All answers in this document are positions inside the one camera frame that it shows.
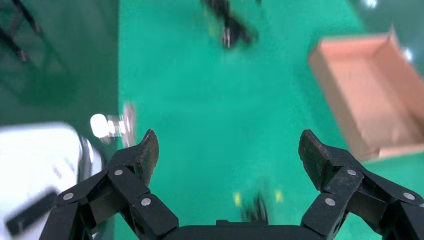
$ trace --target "metal screw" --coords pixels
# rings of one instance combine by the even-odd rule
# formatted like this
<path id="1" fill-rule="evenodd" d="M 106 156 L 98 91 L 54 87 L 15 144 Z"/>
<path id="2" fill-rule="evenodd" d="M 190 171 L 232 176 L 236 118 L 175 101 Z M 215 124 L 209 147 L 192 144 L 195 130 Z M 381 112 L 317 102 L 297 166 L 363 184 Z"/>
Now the metal screw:
<path id="1" fill-rule="evenodd" d="M 404 192 L 403 196 L 409 200 L 415 200 L 415 196 L 410 193 Z"/>
<path id="2" fill-rule="evenodd" d="M 326 198 L 325 199 L 325 203 L 328 204 L 328 205 L 330 205 L 330 206 L 336 205 L 336 202 L 333 199 L 331 199 L 331 198 Z"/>
<path id="3" fill-rule="evenodd" d="M 72 192 L 65 194 L 65 196 L 63 196 L 63 200 L 69 200 L 71 198 L 74 197 L 74 194 Z"/>
<path id="4" fill-rule="evenodd" d="M 350 174 L 350 175 L 356 175 L 357 174 L 357 172 L 352 170 L 352 169 L 347 170 L 347 173 Z"/>
<path id="5" fill-rule="evenodd" d="M 152 200 L 150 200 L 150 198 L 145 198 L 143 200 L 141 200 L 141 205 L 143 206 L 147 206 L 152 202 Z"/>

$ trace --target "yellow object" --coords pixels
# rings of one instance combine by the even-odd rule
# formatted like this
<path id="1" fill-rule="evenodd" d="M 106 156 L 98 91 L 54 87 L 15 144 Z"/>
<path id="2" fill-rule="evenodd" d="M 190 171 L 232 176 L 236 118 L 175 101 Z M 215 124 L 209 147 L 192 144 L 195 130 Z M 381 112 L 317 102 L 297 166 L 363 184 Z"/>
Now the yellow object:
<path id="1" fill-rule="evenodd" d="M 275 190 L 275 201 L 277 203 L 282 203 L 284 200 L 283 198 L 283 193 L 281 192 L 281 190 Z"/>
<path id="2" fill-rule="evenodd" d="M 240 195 L 240 192 L 235 192 L 233 195 L 234 197 L 234 203 L 236 207 L 242 206 L 242 195 Z"/>

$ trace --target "black object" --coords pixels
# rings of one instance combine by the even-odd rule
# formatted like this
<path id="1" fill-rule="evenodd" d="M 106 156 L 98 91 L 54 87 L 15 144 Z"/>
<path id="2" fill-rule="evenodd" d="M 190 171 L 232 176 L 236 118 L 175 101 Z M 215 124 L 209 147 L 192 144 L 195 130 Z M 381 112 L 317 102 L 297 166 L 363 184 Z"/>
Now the black object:
<path id="1" fill-rule="evenodd" d="M 348 151 L 322 144 L 310 130 L 303 131 L 298 151 L 321 192 L 300 226 L 217 220 L 214 226 L 179 227 L 178 218 L 144 184 L 143 169 L 151 173 L 159 153 L 149 130 L 140 144 L 117 151 L 102 172 L 62 192 L 40 239 L 90 239 L 92 229 L 120 213 L 139 239 L 331 240 L 353 213 L 384 240 L 424 240 L 424 199 L 416 192 L 369 172 Z"/>
<path id="2" fill-rule="evenodd" d="M 31 226 L 35 221 L 46 214 L 58 196 L 55 190 L 49 190 L 39 200 L 26 207 L 23 211 L 6 220 L 6 227 L 10 235 L 16 236 Z"/>
<path id="3" fill-rule="evenodd" d="M 31 26 L 32 30 L 40 35 L 42 34 L 41 27 L 36 23 L 33 16 L 30 14 L 30 12 L 27 10 L 27 8 L 22 4 L 21 0 L 11 0 L 13 4 L 16 6 L 16 8 L 23 14 L 23 17 L 26 19 L 26 21 Z M 27 54 L 24 50 L 22 50 L 12 39 L 10 35 L 6 33 L 5 30 L 3 30 L 0 27 L 0 40 L 3 40 L 4 43 L 19 57 L 19 59 L 22 62 L 26 62 L 28 60 Z"/>
<path id="4" fill-rule="evenodd" d="M 239 20 L 230 14 L 230 2 L 228 0 L 203 0 L 212 10 L 216 18 L 223 20 L 224 31 L 222 35 L 222 44 L 227 47 L 233 47 L 239 39 L 246 44 L 251 44 L 257 38 L 244 26 Z"/>
<path id="5" fill-rule="evenodd" d="M 241 209 L 241 220 L 245 223 L 270 224 L 267 206 L 260 193 L 253 201 L 253 207 L 244 206 Z"/>

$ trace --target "green epoxy floor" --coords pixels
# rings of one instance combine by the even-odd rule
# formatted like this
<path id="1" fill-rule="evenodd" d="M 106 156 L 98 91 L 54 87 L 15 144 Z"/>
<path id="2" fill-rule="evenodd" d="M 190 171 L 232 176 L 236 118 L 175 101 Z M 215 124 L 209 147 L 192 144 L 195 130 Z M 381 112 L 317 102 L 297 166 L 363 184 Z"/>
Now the green epoxy floor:
<path id="1" fill-rule="evenodd" d="M 180 225 L 240 221 L 234 194 L 267 195 L 272 224 L 298 225 L 318 192 L 298 156 L 303 129 L 346 148 L 308 65 L 323 36 L 362 34 L 347 1 L 232 0 L 259 42 L 231 51 L 197 0 L 121 1 L 119 101 L 138 110 L 138 136 L 156 131 L 160 157 L 150 188 Z M 368 168 L 424 194 L 424 154 Z M 283 202 L 277 203 L 275 191 Z M 121 218 L 116 239 L 136 239 Z M 380 239 L 350 215 L 337 239 Z"/>

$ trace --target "cardboard box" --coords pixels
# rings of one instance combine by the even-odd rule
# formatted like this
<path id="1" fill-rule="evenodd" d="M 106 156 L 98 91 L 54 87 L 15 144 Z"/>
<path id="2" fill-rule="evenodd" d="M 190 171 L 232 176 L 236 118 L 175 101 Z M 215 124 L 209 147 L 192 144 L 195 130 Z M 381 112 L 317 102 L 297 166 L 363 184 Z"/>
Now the cardboard box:
<path id="1" fill-rule="evenodd" d="M 424 81 L 394 31 L 324 38 L 309 64 L 355 158 L 424 151 Z"/>

